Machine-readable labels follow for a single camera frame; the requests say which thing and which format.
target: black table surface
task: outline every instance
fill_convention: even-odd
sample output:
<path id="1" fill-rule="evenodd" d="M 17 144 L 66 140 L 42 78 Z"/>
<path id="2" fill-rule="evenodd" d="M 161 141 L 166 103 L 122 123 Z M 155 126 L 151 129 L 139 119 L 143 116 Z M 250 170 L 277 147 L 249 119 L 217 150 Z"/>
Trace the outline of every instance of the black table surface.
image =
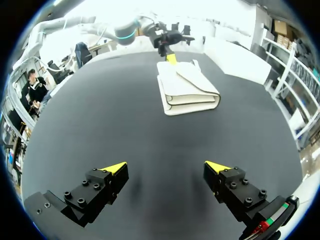
<path id="1" fill-rule="evenodd" d="M 79 185 L 85 172 L 126 161 L 129 180 L 112 206 L 86 228 L 113 240 L 230 240 L 245 228 L 218 204 L 203 180 L 204 161 L 238 166 L 268 200 L 302 181 L 293 137 L 264 87 L 225 75 L 204 54 L 196 59 L 221 94 L 214 110 L 164 114 L 155 52 L 89 63 L 41 114 L 23 165 L 22 196 Z"/>

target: shelf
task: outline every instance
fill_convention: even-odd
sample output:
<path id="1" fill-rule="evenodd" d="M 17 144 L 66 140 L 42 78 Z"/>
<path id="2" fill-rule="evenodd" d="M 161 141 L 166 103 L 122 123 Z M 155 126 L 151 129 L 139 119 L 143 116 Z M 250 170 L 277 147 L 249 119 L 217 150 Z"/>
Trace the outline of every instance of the shelf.
<path id="1" fill-rule="evenodd" d="M 276 60 L 279 64 L 281 64 L 284 68 L 286 67 L 286 64 L 283 62 L 283 61 L 281 61 L 279 58 L 277 58 L 276 56 L 274 56 L 274 55 L 272 55 L 270 52 L 268 52 L 268 51 L 265 51 L 265 53 L 269 56 L 269 57 L 271 57 L 271 58 L 273 58 L 274 60 Z"/>
<path id="2" fill-rule="evenodd" d="M 308 121 L 310 121 L 310 119 L 311 119 L 310 113 L 308 112 L 306 106 L 301 101 L 300 97 L 296 94 L 296 92 L 291 88 L 291 86 L 286 81 L 284 81 L 283 84 L 289 89 L 289 91 L 295 97 L 296 101 L 299 103 L 300 107 L 302 108 L 305 116 L 308 118 Z"/>
<path id="3" fill-rule="evenodd" d="M 316 100 L 315 96 L 312 94 L 310 89 L 307 87 L 307 85 L 304 83 L 304 81 L 302 81 L 301 78 L 292 69 L 289 69 L 289 72 L 301 83 L 305 91 L 310 95 L 311 99 L 314 101 L 316 107 L 320 109 L 318 101 Z"/>
<path id="4" fill-rule="evenodd" d="M 279 44 L 279 43 L 277 43 L 277 42 L 275 42 L 275 41 L 272 41 L 271 39 L 266 38 L 266 37 L 264 37 L 263 40 L 265 40 L 265 41 L 267 41 L 267 42 L 269 42 L 269 43 L 277 46 L 278 48 L 282 49 L 282 50 L 285 51 L 286 53 L 290 54 L 290 50 L 286 49 L 286 48 L 285 48 L 284 46 L 282 46 L 281 44 Z"/>
<path id="5" fill-rule="evenodd" d="M 304 65 L 298 58 L 294 57 L 293 60 L 295 60 L 298 64 L 300 64 L 315 80 L 315 82 L 320 86 L 319 80 L 316 78 L 314 73 L 306 66 Z"/>

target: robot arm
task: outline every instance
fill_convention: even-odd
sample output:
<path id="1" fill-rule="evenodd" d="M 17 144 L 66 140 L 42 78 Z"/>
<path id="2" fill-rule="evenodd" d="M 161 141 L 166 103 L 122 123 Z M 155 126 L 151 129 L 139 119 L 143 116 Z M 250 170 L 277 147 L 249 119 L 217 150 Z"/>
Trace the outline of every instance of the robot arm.
<path id="1" fill-rule="evenodd" d="M 37 60 L 41 61 L 34 55 L 42 47 L 46 34 L 50 34 L 65 28 L 78 26 L 79 29 L 84 33 L 106 37 L 114 40 L 120 45 L 130 45 L 135 40 L 135 32 L 137 28 L 141 28 L 143 34 L 150 38 L 153 47 L 158 49 L 158 53 L 162 57 L 167 59 L 167 54 L 170 54 L 171 57 L 173 56 L 174 60 L 175 56 L 173 52 L 170 51 L 169 45 L 177 44 L 180 41 L 194 40 L 192 37 L 182 36 L 182 34 L 177 30 L 168 31 L 164 23 L 159 22 L 150 16 L 139 15 L 136 18 L 130 19 L 127 22 L 115 26 L 112 31 L 109 31 L 109 29 L 107 30 L 109 27 L 107 23 L 94 23 L 95 20 L 96 17 L 94 16 L 77 16 L 73 18 L 62 17 L 50 21 L 40 22 L 32 29 L 28 40 L 28 46 L 23 52 L 21 58 L 14 64 L 13 72 L 9 77 L 8 84 L 8 96 L 10 102 L 12 103 L 12 106 L 18 115 L 21 117 L 22 121 L 25 122 L 31 131 L 36 123 L 23 107 L 16 91 L 12 87 L 12 83 L 19 77 L 18 70 L 20 69 L 20 66 L 27 62 L 30 58 L 36 58 Z M 61 69 L 51 69 L 45 63 L 43 63 L 43 65 L 52 71 L 61 71 Z"/>
<path id="2" fill-rule="evenodd" d="M 203 178 L 218 202 L 225 203 L 246 229 L 239 240 L 277 240 L 278 229 L 287 224 L 299 207 L 299 198 L 277 196 L 267 201 L 267 190 L 258 189 L 238 167 L 230 168 L 206 161 Z"/>

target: ceiling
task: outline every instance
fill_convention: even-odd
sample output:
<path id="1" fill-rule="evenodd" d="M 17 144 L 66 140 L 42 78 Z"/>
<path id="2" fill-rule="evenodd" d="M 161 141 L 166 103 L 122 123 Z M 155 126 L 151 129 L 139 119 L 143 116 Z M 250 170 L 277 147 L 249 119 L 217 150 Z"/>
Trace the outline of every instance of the ceiling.
<path id="1" fill-rule="evenodd" d="M 34 17 L 34 20 L 27 27 L 19 41 L 16 45 L 16 51 L 11 56 L 12 63 L 14 63 L 23 53 L 22 48 L 24 48 L 28 43 L 28 36 L 32 28 L 43 21 L 53 20 L 63 17 L 70 10 L 75 8 L 77 5 L 82 3 L 84 0 L 62 0 L 58 5 L 54 6 L 53 2 L 45 4 L 41 9 L 41 12 L 38 11 L 38 14 Z M 248 4 L 255 5 L 259 4 L 261 7 L 264 7 L 268 14 L 277 20 L 282 20 L 287 22 L 289 25 L 293 26 L 297 30 L 304 32 L 302 25 L 299 23 L 298 18 L 295 17 L 295 14 L 291 8 L 283 0 L 242 0 Z"/>

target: screw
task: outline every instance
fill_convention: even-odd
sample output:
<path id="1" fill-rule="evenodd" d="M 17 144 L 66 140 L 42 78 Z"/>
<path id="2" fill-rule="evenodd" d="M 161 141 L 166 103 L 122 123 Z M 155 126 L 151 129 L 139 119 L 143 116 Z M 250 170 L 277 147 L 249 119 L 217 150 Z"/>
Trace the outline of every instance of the screw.
<path id="1" fill-rule="evenodd" d="M 99 183 L 96 183 L 93 185 L 93 188 L 94 188 L 94 190 L 100 190 L 101 187 L 100 187 Z"/>
<path id="2" fill-rule="evenodd" d="M 50 207 L 51 207 L 50 202 L 46 202 L 46 203 L 44 204 L 44 207 L 45 207 L 46 209 L 50 208 Z"/>
<path id="3" fill-rule="evenodd" d="M 232 182 L 232 183 L 230 184 L 230 188 L 231 188 L 231 189 L 236 189 L 236 188 L 237 188 L 237 184 L 236 184 L 235 182 Z"/>
<path id="4" fill-rule="evenodd" d="M 69 192 L 69 191 L 64 192 L 64 197 L 65 197 L 66 199 L 72 199 L 71 192 Z"/>
<path id="5" fill-rule="evenodd" d="M 249 183 L 248 179 L 244 178 L 244 179 L 242 180 L 242 184 L 243 184 L 243 185 L 248 185 L 248 183 Z"/>
<path id="6" fill-rule="evenodd" d="M 267 191 L 264 189 L 261 189 L 259 192 L 259 198 L 263 199 L 267 196 Z"/>
<path id="7" fill-rule="evenodd" d="M 252 198 L 251 198 L 251 197 L 247 197 L 247 198 L 244 200 L 244 205 L 245 205 L 246 207 L 249 207 L 251 204 L 252 204 Z"/>
<path id="8" fill-rule="evenodd" d="M 84 208 L 87 205 L 87 202 L 84 198 L 79 198 L 77 203 L 79 204 L 80 207 Z"/>
<path id="9" fill-rule="evenodd" d="M 89 185 L 89 182 L 87 180 L 82 181 L 82 186 L 88 186 L 88 185 Z"/>

